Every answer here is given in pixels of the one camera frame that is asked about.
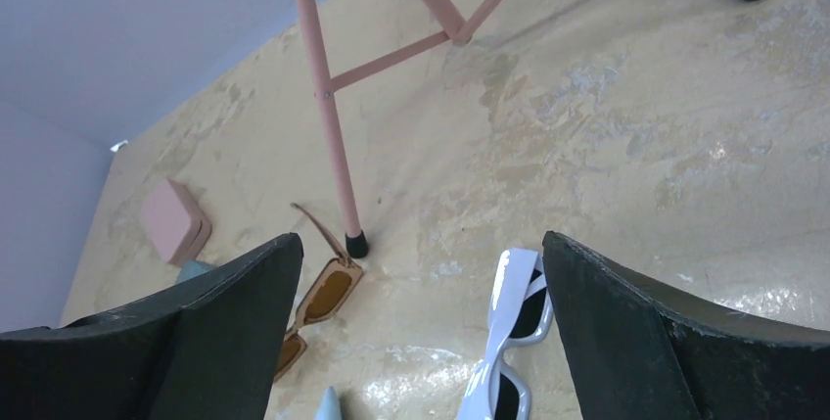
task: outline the wall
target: wall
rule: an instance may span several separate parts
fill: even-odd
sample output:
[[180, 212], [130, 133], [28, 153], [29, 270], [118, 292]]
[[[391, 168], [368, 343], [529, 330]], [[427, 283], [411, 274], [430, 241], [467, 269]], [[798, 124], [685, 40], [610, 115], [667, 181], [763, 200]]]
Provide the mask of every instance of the wall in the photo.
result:
[[0, 102], [0, 332], [58, 324], [112, 157]]
[[296, 19], [293, 0], [0, 0], [0, 14], [0, 101], [105, 147]]

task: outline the pink box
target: pink box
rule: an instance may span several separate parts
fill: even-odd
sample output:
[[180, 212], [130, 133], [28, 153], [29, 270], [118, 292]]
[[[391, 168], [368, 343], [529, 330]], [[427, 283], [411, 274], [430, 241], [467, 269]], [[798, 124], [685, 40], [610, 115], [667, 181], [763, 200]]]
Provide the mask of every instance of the pink box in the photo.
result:
[[159, 256], [174, 265], [195, 258], [213, 229], [187, 188], [170, 179], [144, 201], [141, 220]]

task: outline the brown sunglasses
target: brown sunglasses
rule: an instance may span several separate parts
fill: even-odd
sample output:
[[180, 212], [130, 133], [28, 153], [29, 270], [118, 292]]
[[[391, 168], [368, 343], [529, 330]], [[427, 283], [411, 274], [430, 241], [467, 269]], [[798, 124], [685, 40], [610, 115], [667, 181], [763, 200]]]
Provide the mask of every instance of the brown sunglasses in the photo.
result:
[[277, 363], [277, 374], [274, 376], [274, 382], [280, 379], [308, 348], [308, 343], [300, 336], [300, 329], [306, 325], [316, 324], [334, 317], [338, 309], [346, 302], [348, 295], [357, 286], [360, 277], [363, 276], [363, 268], [360, 268], [348, 256], [346, 249], [326, 229], [326, 226], [300, 205], [291, 203], [291, 208], [301, 211], [311, 220], [326, 242], [329, 243], [336, 257], [326, 263], [323, 271], [320, 272], [317, 279], [314, 280], [314, 284], [311, 285], [311, 289], [308, 290], [300, 305], [297, 306], [294, 325], [288, 329], [283, 340], [283, 348], [280, 351], [280, 360]]

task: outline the sunglasses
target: sunglasses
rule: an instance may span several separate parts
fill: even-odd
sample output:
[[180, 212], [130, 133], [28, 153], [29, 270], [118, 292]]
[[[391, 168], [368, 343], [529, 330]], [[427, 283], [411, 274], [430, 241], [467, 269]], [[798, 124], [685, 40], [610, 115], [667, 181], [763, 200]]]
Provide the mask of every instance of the sunglasses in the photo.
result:
[[308, 348], [308, 343], [300, 336], [300, 329], [306, 325], [316, 324], [334, 317], [348, 299], [348, 295], [357, 286], [360, 277], [363, 276], [363, 268], [360, 268], [348, 256], [346, 249], [341, 246], [326, 226], [300, 205], [291, 203], [291, 207], [299, 210], [311, 220], [336, 256], [326, 263], [323, 271], [320, 272], [311, 285], [311, 289], [308, 290], [300, 305], [297, 306], [294, 325], [286, 331], [283, 340], [274, 382], [283, 377]]
[[502, 253], [487, 312], [484, 360], [473, 370], [457, 419], [529, 418], [530, 389], [504, 361], [504, 352], [538, 344], [550, 330], [553, 304], [543, 272], [537, 252], [510, 249]]

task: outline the brown sunglasses frame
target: brown sunglasses frame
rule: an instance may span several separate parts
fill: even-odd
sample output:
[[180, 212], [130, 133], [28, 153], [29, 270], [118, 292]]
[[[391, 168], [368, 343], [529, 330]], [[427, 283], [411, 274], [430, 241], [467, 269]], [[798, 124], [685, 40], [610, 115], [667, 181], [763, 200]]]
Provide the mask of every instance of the brown sunglasses frame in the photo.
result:
[[[351, 257], [348, 256], [348, 252], [343, 246], [338, 242], [338, 240], [332, 235], [331, 231], [329, 231], [326, 226], [324, 226], [320, 221], [317, 220], [311, 213], [309, 213], [305, 208], [302, 206], [291, 203], [291, 207], [295, 210], [299, 210], [303, 214], [305, 214], [308, 219], [314, 224], [317, 230], [320, 231], [320, 234], [323, 235], [323, 238], [332, 248], [336, 257], [330, 259], [326, 266], [323, 267], [323, 270], [317, 275], [317, 278], [314, 280], [314, 283], [311, 284], [311, 288], [308, 289], [308, 293], [302, 298], [300, 305], [297, 306], [297, 311], [295, 312], [295, 320], [294, 324], [286, 331], [285, 339], [283, 339], [283, 347], [280, 350], [280, 359], [277, 361], [277, 372], [274, 375], [274, 382], [279, 380], [283, 375], [291, 369], [292, 366], [300, 359], [305, 350], [308, 348], [308, 343], [305, 339], [300, 335], [300, 329], [305, 327], [306, 325], [316, 324], [322, 322], [324, 320], [331, 319], [334, 317], [337, 312], [340, 310], [341, 306], [346, 302], [348, 297], [351, 295], [351, 292], [354, 291], [354, 287], [357, 286], [357, 283], [360, 281], [360, 278], [363, 276], [363, 268], [360, 267]], [[309, 318], [307, 316], [308, 308], [314, 302], [314, 298], [317, 294], [326, 286], [326, 282], [334, 275], [335, 273], [344, 273], [349, 277], [350, 283], [346, 288], [346, 291], [334, 305], [334, 307], [326, 312], [326, 314], [320, 317]], [[285, 346], [289, 342], [296, 342], [300, 344], [300, 348], [297, 350], [296, 354], [287, 361], [282, 368], [280, 369], [280, 362], [282, 361], [282, 352], [285, 350]]]

